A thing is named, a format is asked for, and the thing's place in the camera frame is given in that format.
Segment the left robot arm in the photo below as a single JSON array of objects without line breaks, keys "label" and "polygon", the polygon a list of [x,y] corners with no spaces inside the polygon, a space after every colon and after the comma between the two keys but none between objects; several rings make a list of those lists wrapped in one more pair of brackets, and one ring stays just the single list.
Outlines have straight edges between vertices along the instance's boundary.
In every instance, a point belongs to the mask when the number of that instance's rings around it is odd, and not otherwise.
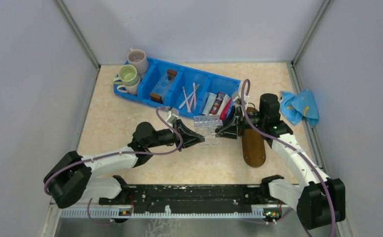
[{"label": "left robot arm", "polygon": [[81,156],[71,151],[45,176],[45,192],[52,196],[60,209],[68,208],[80,200],[91,198],[112,199],[117,204],[129,200],[127,183],[119,176],[107,174],[144,165],[155,156],[150,148],[175,146],[164,154],[171,154],[205,141],[203,135],[191,130],[181,120],[173,126],[157,131],[149,122],[142,122],[126,146],[107,153]]}]

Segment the clear textured acrylic tray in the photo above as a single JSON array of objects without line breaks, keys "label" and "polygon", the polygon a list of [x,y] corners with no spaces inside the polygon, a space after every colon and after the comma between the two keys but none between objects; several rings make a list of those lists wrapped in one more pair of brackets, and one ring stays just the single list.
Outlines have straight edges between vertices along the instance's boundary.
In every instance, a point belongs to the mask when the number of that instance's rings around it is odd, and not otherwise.
[{"label": "clear textured acrylic tray", "polygon": [[219,115],[194,116],[195,132],[204,137],[204,142],[198,146],[215,146],[221,144],[221,139],[216,137],[216,129],[222,127],[223,123]]}]

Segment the clear holder with wooden ends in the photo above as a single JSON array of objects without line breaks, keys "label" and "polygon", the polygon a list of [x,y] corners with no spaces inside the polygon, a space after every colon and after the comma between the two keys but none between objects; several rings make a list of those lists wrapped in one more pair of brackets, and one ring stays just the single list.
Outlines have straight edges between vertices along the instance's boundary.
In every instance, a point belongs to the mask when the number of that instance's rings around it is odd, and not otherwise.
[{"label": "clear holder with wooden ends", "polygon": [[160,104],[165,103],[167,100],[167,94],[176,76],[177,71],[174,71],[172,69],[168,69],[165,73],[163,73],[150,93],[151,101]]}]

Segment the green ceramic mug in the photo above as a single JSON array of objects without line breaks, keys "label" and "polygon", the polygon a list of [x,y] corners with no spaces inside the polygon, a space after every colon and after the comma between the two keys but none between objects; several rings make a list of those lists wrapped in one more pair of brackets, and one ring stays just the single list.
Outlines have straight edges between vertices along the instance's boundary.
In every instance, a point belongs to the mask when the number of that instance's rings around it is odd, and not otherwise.
[{"label": "green ceramic mug", "polygon": [[134,86],[140,82],[140,76],[137,69],[130,64],[120,67],[118,74],[113,79],[115,85]]}]

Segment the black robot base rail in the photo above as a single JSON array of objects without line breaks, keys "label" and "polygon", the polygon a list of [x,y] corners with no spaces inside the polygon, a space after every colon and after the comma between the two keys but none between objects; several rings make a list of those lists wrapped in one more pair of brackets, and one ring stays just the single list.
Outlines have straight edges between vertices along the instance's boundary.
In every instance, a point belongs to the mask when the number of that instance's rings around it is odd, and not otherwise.
[{"label": "black robot base rail", "polygon": [[282,203],[266,197],[260,185],[128,185],[115,198],[101,197],[100,205],[127,205],[130,214],[182,217],[238,217],[279,219]]}]

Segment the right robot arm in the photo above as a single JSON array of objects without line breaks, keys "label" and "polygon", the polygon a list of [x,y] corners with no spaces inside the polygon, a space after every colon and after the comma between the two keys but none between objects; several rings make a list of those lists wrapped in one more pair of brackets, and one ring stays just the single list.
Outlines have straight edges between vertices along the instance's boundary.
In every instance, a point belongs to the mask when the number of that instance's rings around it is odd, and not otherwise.
[{"label": "right robot arm", "polygon": [[216,130],[217,137],[243,137],[247,130],[259,133],[286,163],[296,177],[293,185],[282,177],[270,176],[261,182],[260,198],[265,203],[281,200],[296,211],[304,228],[312,230],[346,218],[345,185],[341,179],[332,179],[322,171],[299,145],[291,128],[281,120],[279,99],[266,93],[260,97],[259,110],[245,112],[247,103],[235,92],[235,108]]}]

